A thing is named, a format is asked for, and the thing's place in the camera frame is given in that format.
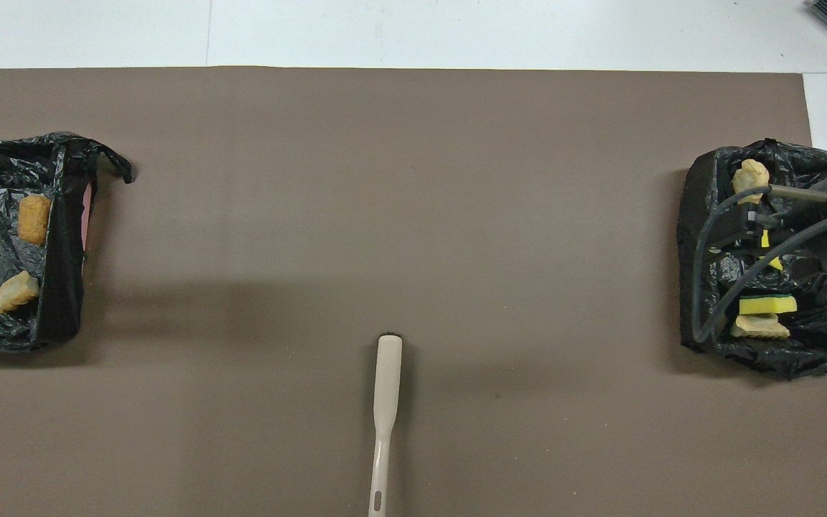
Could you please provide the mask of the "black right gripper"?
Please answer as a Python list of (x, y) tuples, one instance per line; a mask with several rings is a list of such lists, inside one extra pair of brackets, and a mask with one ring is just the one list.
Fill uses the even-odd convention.
[(738, 212), (741, 229), (735, 245), (749, 249), (771, 248), (771, 233), (782, 227), (782, 218), (761, 207), (739, 207)]

